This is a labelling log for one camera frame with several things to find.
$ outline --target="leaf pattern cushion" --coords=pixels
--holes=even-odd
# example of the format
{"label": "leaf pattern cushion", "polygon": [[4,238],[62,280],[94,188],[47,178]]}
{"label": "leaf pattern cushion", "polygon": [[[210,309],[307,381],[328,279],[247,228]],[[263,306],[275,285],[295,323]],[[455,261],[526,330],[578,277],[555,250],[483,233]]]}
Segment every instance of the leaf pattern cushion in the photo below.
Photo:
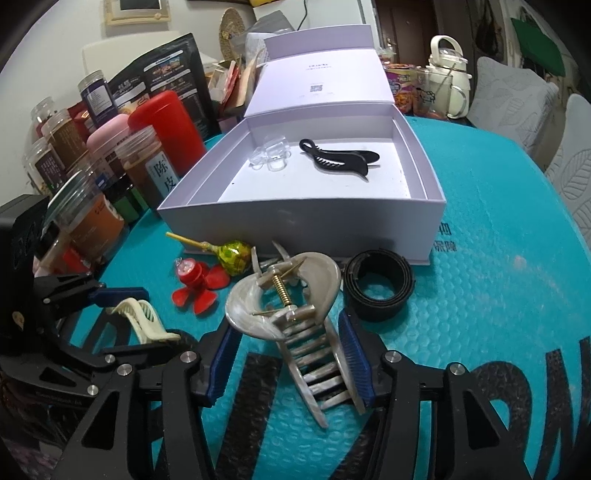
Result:
{"label": "leaf pattern cushion", "polygon": [[558,97],[558,87],[527,69],[478,59],[478,83],[468,120],[517,142],[532,156]]}
{"label": "leaf pattern cushion", "polygon": [[569,97],[562,142],[545,175],[591,247],[591,105],[580,95]]}

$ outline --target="rolled belt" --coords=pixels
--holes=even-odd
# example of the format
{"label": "rolled belt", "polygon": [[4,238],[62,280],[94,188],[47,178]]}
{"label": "rolled belt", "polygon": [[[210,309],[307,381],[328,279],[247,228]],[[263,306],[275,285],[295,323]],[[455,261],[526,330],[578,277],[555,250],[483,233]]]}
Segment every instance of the rolled belt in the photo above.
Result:
{"label": "rolled belt", "polygon": [[[392,282],[394,296],[377,300],[368,297],[359,280],[368,273],[382,275]],[[355,311],[360,319],[382,322],[394,317],[406,304],[414,290],[414,274],[404,257],[390,250],[368,250],[353,257],[343,273],[345,306]]]}

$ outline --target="lollipop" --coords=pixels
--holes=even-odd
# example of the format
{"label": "lollipop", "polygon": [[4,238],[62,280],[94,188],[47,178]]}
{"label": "lollipop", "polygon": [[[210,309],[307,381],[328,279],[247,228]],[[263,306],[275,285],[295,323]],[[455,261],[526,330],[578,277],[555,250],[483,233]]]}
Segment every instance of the lollipop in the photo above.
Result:
{"label": "lollipop", "polygon": [[166,236],[174,238],[184,244],[192,245],[201,250],[214,253],[223,269],[233,277],[243,274],[250,266],[251,247],[240,240],[233,240],[219,247],[208,242],[196,242],[190,238],[185,238],[170,232],[166,232]]}

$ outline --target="box lid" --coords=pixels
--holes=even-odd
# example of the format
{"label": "box lid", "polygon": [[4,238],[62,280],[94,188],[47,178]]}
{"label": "box lid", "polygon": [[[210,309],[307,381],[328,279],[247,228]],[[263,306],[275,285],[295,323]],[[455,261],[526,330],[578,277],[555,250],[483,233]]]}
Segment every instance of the box lid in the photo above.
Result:
{"label": "box lid", "polygon": [[265,40],[265,66],[246,117],[328,103],[394,104],[369,25],[341,25]]}

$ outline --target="plastic jar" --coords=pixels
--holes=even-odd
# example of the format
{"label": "plastic jar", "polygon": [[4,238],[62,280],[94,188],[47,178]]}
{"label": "plastic jar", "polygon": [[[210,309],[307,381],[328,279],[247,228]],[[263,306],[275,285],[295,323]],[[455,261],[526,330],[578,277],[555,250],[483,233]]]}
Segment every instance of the plastic jar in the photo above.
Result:
{"label": "plastic jar", "polygon": [[45,138],[40,138],[23,158],[27,173],[43,195],[52,197],[67,180],[60,157]]}
{"label": "plastic jar", "polygon": [[48,118],[56,113],[55,104],[53,98],[44,98],[41,102],[35,105],[35,108],[31,111],[31,119],[35,125],[35,132],[39,138],[43,137],[41,133],[41,127],[45,125]]}
{"label": "plastic jar", "polygon": [[97,129],[119,114],[102,71],[85,77],[78,84],[78,90]]}
{"label": "plastic jar", "polygon": [[69,171],[88,151],[68,110],[60,110],[49,117],[41,127],[41,132],[56,149],[66,171]]}
{"label": "plastic jar", "polygon": [[52,220],[91,262],[111,259],[128,232],[94,178],[84,171],[76,172],[51,200],[46,224]]}
{"label": "plastic jar", "polygon": [[88,150],[96,156],[103,157],[109,164],[117,178],[125,171],[121,161],[115,154],[115,147],[131,135],[128,125],[129,115],[117,115],[96,130],[86,141]]}
{"label": "plastic jar", "polygon": [[90,152],[83,155],[82,158],[67,172],[67,175],[68,177],[72,177],[80,170],[91,175],[95,180],[96,186],[103,191],[115,179],[115,174],[106,160],[102,157],[97,157]]}
{"label": "plastic jar", "polygon": [[183,177],[205,155],[207,149],[178,95],[159,93],[129,116],[129,126],[138,131],[152,125],[179,177]]}
{"label": "plastic jar", "polygon": [[91,271],[91,263],[71,245],[70,237],[51,222],[41,237],[35,258],[35,276],[80,274]]}
{"label": "plastic jar", "polygon": [[178,183],[154,127],[146,127],[115,149],[123,168],[152,210]]}

